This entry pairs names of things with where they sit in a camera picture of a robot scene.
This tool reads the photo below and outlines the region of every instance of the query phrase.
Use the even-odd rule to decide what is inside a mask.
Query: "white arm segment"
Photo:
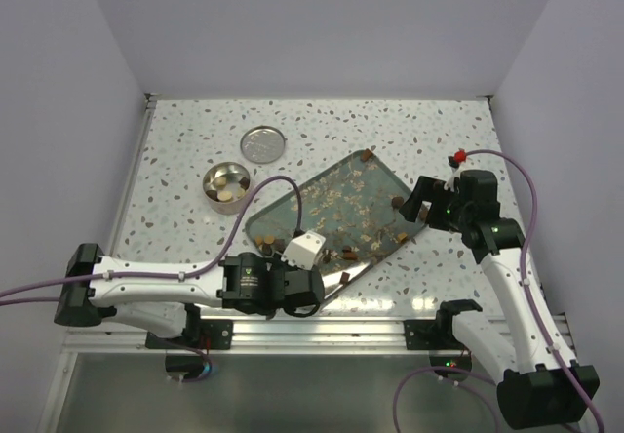
[[[115,309],[117,314],[105,322],[145,329],[161,338],[179,337],[186,326],[186,310],[181,303],[121,303]]]
[[[522,282],[518,265],[520,249],[502,250],[499,255],[487,255],[481,262],[481,267],[498,296],[500,305],[509,325],[514,341],[516,361],[520,374],[535,372],[535,366],[543,364],[548,370],[559,368],[559,364],[548,349],[548,344],[537,327],[535,318],[528,306],[524,285],[528,283],[537,310],[552,339],[559,345],[559,351],[565,363],[576,356],[559,334],[555,322],[546,306],[546,301],[540,292],[539,286],[533,277],[532,265],[526,263],[527,282]]]
[[[292,238],[282,255],[282,262],[304,270],[312,270],[321,259],[325,237],[314,231]]]
[[[465,311],[453,316],[452,334],[470,349],[496,384],[504,379],[505,370],[518,370],[514,347],[492,326],[484,313]]]
[[[216,297],[216,291],[223,288],[223,269],[218,266],[196,278],[115,278],[115,272],[179,274],[179,272],[192,272],[207,264],[207,262],[194,264],[128,262],[104,256],[101,263],[94,266],[94,273],[110,272],[112,278],[91,281],[89,287],[94,294],[89,301],[93,306],[100,308],[145,301],[193,303],[220,308],[222,301]]]

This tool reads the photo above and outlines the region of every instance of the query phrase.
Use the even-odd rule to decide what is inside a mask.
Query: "black mounting bracket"
[[[482,311],[472,299],[443,301],[436,319],[407,319],[403,322],[407,350],[463,350],[452,334],[452,318],[464,311]]]
[[[407,350],[463,350],[458,341],[436,334],[435,319],[407,319],[403,322]]]
[[[234,322],[231,319],[202,319],[199,322],[201,338],[210,341],[210,350],[229,350],[234,335]],[[188,344],[182,337],[170,342],[188,346],[189,348],[206,348],[198,344]],[[171,350],[171,346],[155,335],[148,333],[145,339],[145,348],[154,350]]]

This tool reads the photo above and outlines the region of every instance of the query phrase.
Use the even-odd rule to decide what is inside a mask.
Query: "red cap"
[[[466,151],[461,148],[455,152],[452,156],[453,160],[457,163],[464,163],[466,161]]]

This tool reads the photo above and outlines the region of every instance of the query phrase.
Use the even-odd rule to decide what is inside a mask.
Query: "metal bowl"
[[[215,185],[215,180],[218,177],[225,178],[226,184],[223,187],[217,187]],[[245,193],[243,196],[237,197],[239,188],[242,188],[241,181],[245,182],[245,180],[249,182],[247,188],[243,188]],[[204,189],[204,195],[206,196],[206,199],[208,199],[210,206],[220,214],[230,216],[241,212],[241,209],[245,204],[245,197],[247,197],[247,194],[252,188],[252,178],[250,177],[250,172],[248,172],[243,165],[234,162],[223,162],[218,165],[214,165],[206,172],[202,181],[202,186]],[[223,190],[230,191],[232,193],[231,201],[220,202],[209,196],[210,191],[218,192]]]

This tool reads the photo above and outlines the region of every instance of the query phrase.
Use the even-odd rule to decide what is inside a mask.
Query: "black clamp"
[[[201,350],[229,350],[232,346],[232,336],[234,335],[234,322],[231,319],[200,319],[199,308],[197,314],[194,310],[188,312],[187,324],[182,336],[170,339],[169,342],[182,345],[188,348],[199,348]],[[194,324],[189,323],[189,319],[194,320]],[[171,349],[166,340],[161,340],[152,333],[147,333],[145,348],[154,350]]]
[[[444,301],[436,319],[407,319],[403,322],[407,350],[463,350],[452,334],[452,318],[464,311],[483,311],[473,299]]]

